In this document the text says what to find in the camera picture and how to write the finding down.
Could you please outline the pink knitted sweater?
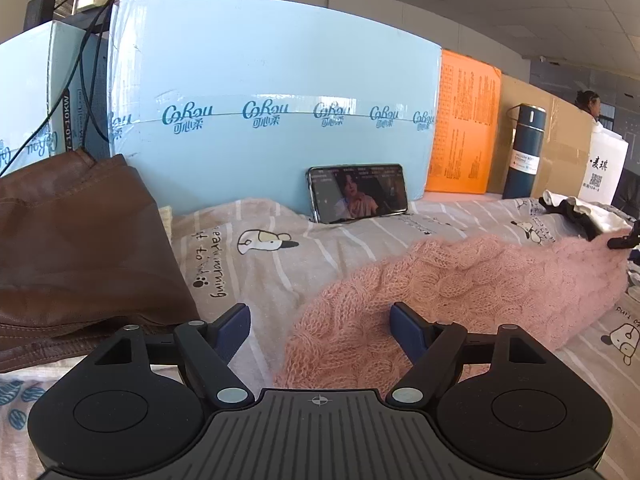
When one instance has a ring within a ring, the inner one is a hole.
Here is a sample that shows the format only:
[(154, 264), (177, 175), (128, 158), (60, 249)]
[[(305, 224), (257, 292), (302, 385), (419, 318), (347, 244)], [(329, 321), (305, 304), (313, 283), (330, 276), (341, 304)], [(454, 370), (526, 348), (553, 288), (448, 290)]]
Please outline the pink knitted sweater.
[(627, 286), (623, 249), (608, 236), (511, 244), (483, 234), (429, 236), (405, 255), (352, 272), (306, 303), (285, 347), (279, 388), (373, 388), (386, 394), (410, 361), (390, 333), (403, 302), (428, 322), (493, 334), (524, 328), (554, 351), (614, 307)]

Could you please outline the white folded garment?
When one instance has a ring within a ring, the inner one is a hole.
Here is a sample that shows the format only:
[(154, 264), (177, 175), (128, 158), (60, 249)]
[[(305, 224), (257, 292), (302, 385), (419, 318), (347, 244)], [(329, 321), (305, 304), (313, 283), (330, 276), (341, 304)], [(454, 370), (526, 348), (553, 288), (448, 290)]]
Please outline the white folded garment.
[(577, 205), (581, 211), (588, 212), (602, 230), (602, 234), (630, 230), (634, 225), (632, 220), (621, 216), (615, 211), (610, 211), (595, 203), (584, 202), (575, 196), (565, 196), (545, 190), (539, 197), (538, 202), (546, 211), (556, 214), (554, 207), (558, 206), (561, 200), (568, 200), (571, 204)]

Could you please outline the black garment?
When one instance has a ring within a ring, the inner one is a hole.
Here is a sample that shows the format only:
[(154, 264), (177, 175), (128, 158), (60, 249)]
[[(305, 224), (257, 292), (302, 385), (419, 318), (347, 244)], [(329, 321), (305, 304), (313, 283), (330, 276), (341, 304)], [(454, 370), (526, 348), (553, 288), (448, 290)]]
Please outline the black garment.
[(559, 205), (554, 207), (554, 211), (576, 226), (590, 242), (602, 234), (602, 230), (588, 212), (581, 211), (577, 205), (571, 204), (568, 200), (561, 200)]

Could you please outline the white shopping bag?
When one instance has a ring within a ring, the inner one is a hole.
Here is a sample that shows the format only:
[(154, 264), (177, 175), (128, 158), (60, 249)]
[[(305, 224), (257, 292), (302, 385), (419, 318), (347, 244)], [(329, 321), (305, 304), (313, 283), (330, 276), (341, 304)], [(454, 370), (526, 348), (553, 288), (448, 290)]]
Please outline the white shopping bag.
[(627, 151), (628, 143), (622, 136), (597, 122), (592, 129), (587, 167), (578, 198), (589, 203), (611, 205)]

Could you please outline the brown cardboard box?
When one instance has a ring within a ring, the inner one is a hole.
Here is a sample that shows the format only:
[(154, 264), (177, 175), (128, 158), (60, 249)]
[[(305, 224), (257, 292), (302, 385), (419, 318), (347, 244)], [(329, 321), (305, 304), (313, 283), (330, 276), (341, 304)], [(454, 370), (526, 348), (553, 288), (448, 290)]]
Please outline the brown cardboard box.
[(574, 104), (508, 75), (501, 77), (497, 132), (487, 191), (495, 194), (503, 191), (522, 105), (546, 112), (540, 163), (530, 195), (539, 197), (545, 190), (578, 195), (588, 164), (592, 118)]

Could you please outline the dark blue vacuum bottle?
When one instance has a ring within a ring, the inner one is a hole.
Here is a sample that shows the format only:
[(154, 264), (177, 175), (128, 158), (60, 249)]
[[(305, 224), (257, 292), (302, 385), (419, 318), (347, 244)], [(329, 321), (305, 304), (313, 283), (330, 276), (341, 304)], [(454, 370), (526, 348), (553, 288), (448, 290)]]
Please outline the dark blue vacuum bottle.
[(518, 106), (518, 119), (515, 122), (509, 166), (502, 192), (504, 200), (528, 197), (533, 191), (546, 120), (547, 112), (543, 108), (525, 103)]

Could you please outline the woman in background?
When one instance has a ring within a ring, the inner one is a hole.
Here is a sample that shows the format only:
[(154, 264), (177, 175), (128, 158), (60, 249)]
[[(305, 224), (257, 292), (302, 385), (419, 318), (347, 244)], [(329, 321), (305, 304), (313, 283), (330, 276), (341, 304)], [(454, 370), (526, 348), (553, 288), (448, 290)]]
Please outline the woman in background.
[(601, 99), (597, 92), (592, 90), (579, 90), (576, 93), (575, 105), (589, 114), (595, 122), (599, 121), (601, 111)]

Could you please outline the brown leather jacket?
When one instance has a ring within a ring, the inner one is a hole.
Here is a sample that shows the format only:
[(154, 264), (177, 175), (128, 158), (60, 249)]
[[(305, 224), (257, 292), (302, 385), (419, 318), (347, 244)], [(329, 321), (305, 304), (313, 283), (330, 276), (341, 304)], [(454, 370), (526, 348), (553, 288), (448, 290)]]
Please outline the brown leather jacket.
[(83, 150), (1, 179), (1, 369), (82, 356), (122, 326), (198, 317), (157, 204), (117, 155)]

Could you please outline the smartphone playing video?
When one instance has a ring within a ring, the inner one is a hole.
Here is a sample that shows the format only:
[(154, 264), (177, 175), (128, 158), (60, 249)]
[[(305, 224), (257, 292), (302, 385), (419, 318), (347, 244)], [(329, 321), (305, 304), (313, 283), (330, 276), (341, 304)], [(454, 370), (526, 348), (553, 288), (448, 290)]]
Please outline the smartphone playing video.
[(312, 167), (306, 177), (315, 222), (337, 224), (408, 211), (400, 165)]

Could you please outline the orange cardboard box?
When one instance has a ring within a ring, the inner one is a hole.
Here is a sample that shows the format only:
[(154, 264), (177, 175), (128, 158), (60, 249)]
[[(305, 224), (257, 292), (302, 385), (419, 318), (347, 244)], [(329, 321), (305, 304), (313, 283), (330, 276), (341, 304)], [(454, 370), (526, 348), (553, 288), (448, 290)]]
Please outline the orange cardboard box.
[(463, 54), (442, 51), (427, 192), (487, 191), (501, 83), (502, 73), (497, 67)]

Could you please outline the light blue Cobou box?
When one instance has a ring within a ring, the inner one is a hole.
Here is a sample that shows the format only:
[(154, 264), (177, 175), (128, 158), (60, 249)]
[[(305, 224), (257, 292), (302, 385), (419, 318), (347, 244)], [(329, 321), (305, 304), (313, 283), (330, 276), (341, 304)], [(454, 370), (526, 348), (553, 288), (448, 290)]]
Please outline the light blue Cobou box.
[(268, 198), (304, 214), (312, 167), (397, 164), (423, 195), (438, 44), (283, 0), (120, 0), (111, 151), (177, 214)]

